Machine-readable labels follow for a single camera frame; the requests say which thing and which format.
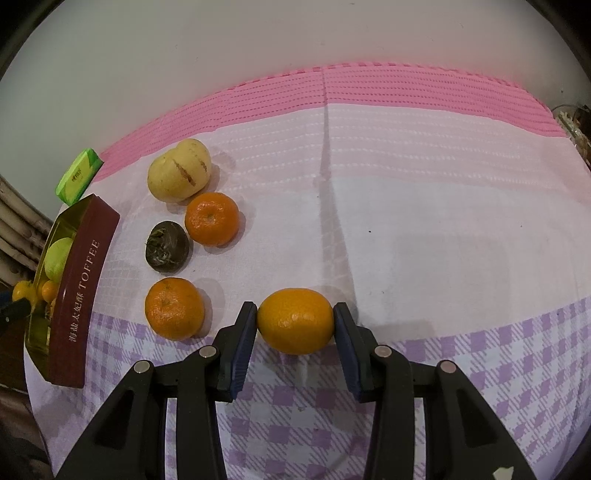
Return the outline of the green tissue pack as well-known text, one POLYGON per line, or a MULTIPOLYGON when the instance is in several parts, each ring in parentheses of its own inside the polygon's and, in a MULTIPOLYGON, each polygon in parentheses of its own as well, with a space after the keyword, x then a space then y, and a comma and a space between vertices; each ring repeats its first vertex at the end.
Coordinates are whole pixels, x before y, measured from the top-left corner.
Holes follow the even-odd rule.
POLYGON ((56 196, 67 206, 79 201, 101 169, 103 161, 91 148, 83 150, 61 177, 55 188, 56 196))

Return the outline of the gold toffee tin box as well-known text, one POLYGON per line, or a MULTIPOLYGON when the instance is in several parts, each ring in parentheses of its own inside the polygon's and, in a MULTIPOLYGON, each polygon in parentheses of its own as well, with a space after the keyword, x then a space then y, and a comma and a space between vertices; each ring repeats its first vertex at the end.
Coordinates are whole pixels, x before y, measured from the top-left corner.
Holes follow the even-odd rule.
POLYGON ((95 194, 65 209, 54 221, 33 281, 49 280, 44 271, 49 246, 64 237, 73 239, 56 299, 41 298, 28 317, 26 350, 44 380, 81 388, 90 317, 98 280, 120 215, 95 194))

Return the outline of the large green pear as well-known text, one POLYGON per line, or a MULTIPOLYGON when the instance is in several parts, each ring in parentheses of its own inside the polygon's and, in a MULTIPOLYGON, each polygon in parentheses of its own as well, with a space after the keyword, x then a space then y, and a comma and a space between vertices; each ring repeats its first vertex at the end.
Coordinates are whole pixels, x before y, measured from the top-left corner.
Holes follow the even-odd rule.
POLYGON ((49 280, 56 284, 59 284, 61 281, 72 244, 72 238, 60 238, 49 246, 45 254, 45 274, 49 280))

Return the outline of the orange mandarin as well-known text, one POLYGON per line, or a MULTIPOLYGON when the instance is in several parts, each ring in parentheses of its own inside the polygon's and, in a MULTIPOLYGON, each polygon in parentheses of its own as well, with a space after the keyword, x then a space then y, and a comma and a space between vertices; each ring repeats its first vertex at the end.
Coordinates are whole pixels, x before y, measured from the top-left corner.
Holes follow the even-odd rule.
POLYGON ((186 207, 184 225, 189 237, 198 244, 224 246, 238 234, 238 205, 224 193, 199 194, 186 207))
POLYGON ((51 303, 56 299, 58 291, 59 284, 51 280, 47 280, 40 286, 40 298, 46 303, 51 303))
POLYGON ((335 329, 332 306, 325 296, 305 288, 281 289, 263 300, 257 311, 263 340, 287 355, 308 355, 325 348, 335 329))
POLYGON ((154 333, 171 341, 187 340, 204 326, 204 300, 197 287, 182 278, 154 283, 145 297, 144 313, 154 333))

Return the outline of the beige patterned curtain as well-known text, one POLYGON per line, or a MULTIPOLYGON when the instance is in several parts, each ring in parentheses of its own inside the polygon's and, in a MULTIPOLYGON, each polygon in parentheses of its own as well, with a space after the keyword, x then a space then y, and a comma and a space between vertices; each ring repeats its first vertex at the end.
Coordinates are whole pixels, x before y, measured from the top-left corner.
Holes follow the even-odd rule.
POLYGON ((0 179, 0 215, 1 284, 13 287, 33 279, 52 223, 4 177, 0 179))

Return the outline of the pale yellow apple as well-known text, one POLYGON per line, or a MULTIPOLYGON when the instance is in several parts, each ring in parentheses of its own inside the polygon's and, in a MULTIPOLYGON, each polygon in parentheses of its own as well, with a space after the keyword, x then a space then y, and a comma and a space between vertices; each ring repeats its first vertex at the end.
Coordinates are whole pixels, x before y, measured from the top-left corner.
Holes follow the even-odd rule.
POLYGON ((157 200, 178 203, 204 189, 211 173, 211 155, 204 143, 187 138, 152 161, 147 187, 157 200))

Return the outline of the dark passion fruit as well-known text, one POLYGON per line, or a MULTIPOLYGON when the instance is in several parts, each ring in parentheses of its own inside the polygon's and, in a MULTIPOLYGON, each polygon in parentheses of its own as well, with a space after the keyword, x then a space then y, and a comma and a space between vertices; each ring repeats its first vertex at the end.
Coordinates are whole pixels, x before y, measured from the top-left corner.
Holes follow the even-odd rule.
POLYGON ((174 273, 186 263, 191 243, 183 227, 172 221, 156 224, 145 242, 145 260, 155 271, 174 273))

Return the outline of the orange mandarin front lone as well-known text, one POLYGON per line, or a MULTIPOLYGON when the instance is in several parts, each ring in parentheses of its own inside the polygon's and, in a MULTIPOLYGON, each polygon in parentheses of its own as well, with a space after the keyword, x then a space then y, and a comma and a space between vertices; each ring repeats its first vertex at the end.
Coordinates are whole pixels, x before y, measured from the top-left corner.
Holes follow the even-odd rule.
POLYGON ((31 307, 38 302, 37 290, 32 281, 21 280, 17 282, 12 291, 12 301, 17 302, 26 299, 31 307))

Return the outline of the pink purple checked tablecloth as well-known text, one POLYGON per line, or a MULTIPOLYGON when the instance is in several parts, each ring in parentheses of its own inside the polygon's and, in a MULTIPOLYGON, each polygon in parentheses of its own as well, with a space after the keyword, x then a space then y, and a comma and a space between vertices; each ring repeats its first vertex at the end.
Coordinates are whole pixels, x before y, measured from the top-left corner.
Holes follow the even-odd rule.
POLYGON ((413 361, 454 360, 541 479, 590 425, 590 173, 524 89, 403 64, 315 67, 243 83, 140 127, 101 154, 91 191, 119 213, 93 305, 81 389, 26 370, 54 468, 134 362, 166 364, 235 321, 242 303, 311 288, 344 301, 413 361), (147 326, 153 226, 184 209, 147 170, 186 138, 214 166, 240 229, 193 249, 204 333, 147 326))

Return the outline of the orange mandarin top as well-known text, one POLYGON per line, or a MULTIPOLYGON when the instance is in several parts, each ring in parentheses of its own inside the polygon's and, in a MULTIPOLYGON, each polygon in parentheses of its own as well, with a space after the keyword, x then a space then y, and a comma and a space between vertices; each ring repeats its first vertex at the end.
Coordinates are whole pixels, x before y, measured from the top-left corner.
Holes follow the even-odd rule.
POLYGON ((184 225, 189 237, 198 244, 224 246, 238 234, 238 205, 224 193, 199 194, 186 207, 184 225))

